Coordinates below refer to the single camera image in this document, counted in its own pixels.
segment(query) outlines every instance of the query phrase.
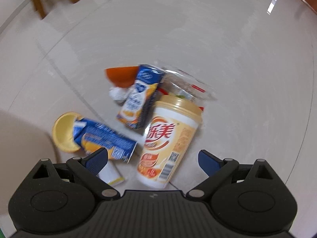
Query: metal screw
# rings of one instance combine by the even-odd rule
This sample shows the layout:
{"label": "metal screw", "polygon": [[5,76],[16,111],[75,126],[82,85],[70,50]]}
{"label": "metal screw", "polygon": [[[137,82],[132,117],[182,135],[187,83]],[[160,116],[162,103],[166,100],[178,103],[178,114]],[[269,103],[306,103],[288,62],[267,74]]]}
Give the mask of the metal screw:
{"label": "metal screw", "polygon": [[101,192],[101,195],[103,195],[104,197],[114,197],[117,194],[118,192],[113,189],[106,189]]}
{"label": "metal screw", "polygon": [[191,197],[200,198],[205,195],[205,192],[203,192],[202,190],[191,190],[188,194]]}

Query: barcode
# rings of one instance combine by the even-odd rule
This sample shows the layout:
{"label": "barcode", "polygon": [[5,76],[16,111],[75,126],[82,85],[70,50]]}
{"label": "barcode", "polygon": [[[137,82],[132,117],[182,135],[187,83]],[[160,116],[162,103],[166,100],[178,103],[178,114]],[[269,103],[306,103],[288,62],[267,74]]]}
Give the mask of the barcode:
{"label": "barcode", "polygon": [[168,160],[175,163],[176,160],[178,159],[178,156],[179,156],[178,153],[172,152]]}
{"label": "barcode", "polygon": [[166,164],[161,172],[161,174],[159,175],[158,179],[163,179],[163,180],[167,180],[168,176],[170,175],[172,169],[173,169],[173,165],[169,165]]}
{"label": "barcode", "polygon": [[114,158],[114,159],[121,159],[122,156],[123,156],[123,153],[124,153],[124,149],[121,149],[121,148],[118,148],[118,147],[115,147],[111,156]]}

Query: green object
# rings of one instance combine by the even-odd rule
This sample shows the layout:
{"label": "green object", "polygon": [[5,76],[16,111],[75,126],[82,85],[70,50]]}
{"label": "green object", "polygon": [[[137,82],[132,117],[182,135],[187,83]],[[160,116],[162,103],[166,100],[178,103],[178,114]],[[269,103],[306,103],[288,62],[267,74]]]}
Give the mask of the green object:
{"label": "green object", "polygon": [[4,236],[3,232],[1,231],[1,229],[0,229],[0,238],[5,238],[5,236]]}

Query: ribbed black surface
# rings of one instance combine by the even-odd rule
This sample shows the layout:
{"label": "ribbed black surface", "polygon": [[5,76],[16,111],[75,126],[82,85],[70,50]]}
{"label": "ribbed black surface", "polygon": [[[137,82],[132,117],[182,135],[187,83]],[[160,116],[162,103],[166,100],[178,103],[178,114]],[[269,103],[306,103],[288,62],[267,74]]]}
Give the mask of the ribbed black surface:
{"label": "ribbed black surface", "polygon": [[[39,238],[19,231],[12,238]],[[96,213],[75,230],[51,238],[234,238],[248,237],[221,226],[205,204],[180,191],[126,191],[116,201],[102,202]],[[290,238],[287,233],[272,238]]]}

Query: qr code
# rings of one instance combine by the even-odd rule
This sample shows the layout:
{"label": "qr code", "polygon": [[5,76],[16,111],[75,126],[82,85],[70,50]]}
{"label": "qr code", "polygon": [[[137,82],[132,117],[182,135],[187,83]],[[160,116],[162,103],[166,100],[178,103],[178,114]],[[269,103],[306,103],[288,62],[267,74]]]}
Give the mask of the qr code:
{"label": "qr code", "polygon": [[118,147],[114,147],[114,150],[111,154],[111,156],[114,159],[121,159],[123,157],[124,149],[120,149]]}
{"label": "qr code", "polygon": [[168,160],[175,163],[178,159],[178,156],[179,156],[178,153],[172,152]]}

